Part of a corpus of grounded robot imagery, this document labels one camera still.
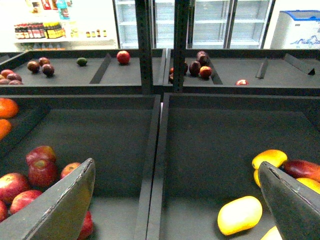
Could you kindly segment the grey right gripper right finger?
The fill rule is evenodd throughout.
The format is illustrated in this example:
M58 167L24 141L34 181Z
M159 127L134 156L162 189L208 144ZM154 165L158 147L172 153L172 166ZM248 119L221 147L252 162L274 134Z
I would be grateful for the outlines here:
M320 238L320 195L267 161L258 168L260 189L283 240Z

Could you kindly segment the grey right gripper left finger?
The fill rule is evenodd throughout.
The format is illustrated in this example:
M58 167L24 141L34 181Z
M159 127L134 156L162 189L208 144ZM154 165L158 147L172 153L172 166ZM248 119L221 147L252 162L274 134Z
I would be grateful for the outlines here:
M0 224L2 240L76 240L93 195L95 161L84 161Z

